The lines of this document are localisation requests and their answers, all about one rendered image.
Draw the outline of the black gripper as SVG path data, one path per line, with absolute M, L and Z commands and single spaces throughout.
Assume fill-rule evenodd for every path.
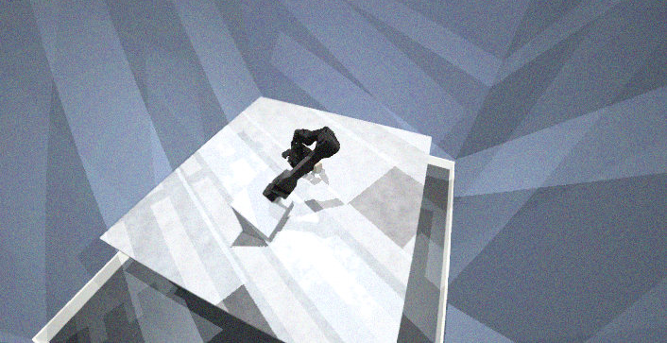
M 303 154 L 304 154 L 304 153 L 305 153 L 305 152 L 302 150 L 301 153 L 299 153 L 299 154 L 295 154 L 295 153 L 293 153 L 293 152 L 291 151 L 291 149 L 289 148 L 289 149 L 285 150 L 285 151 L 282 153 L 282 157 L 283 157 L 284 159 L 286 159 L 286 157 L 289 156 L 289 157 L 287 158 L 287 159 L 288 159 L 287 162 L 291 165 L 292 168 L 294 168 L 298 163 L 300 163 L 300 162 L 303 160 Z M 308 174 L 308 173 L 311 172 L 312 170 L 314 170 L 314 167 L 312 167 L 312 168 L 311 168 L 307 173 L 305 173 L 304 175 Z

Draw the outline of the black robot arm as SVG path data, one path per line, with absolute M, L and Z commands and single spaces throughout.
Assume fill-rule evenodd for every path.
M 307 173 L 320 160 L 332 157 L 340 149 L 340 143 L 335 137 L 334 132 L 328 127 L 323 129 L 309 130 L 296 129 L 291 141 L 291 151 L 299 154 L 302 150 L 303 160 L 292 170 L 285 169 L 279 176 L 270 182 L 263 195 L 272 203 L 275 198 L 281 197 L 287 199 L 297 187 L 298 180 Z M 312 151 L 309 147 L 316 142 L 316 147 Z M 307 146 L 305 146 L 307 145 Z

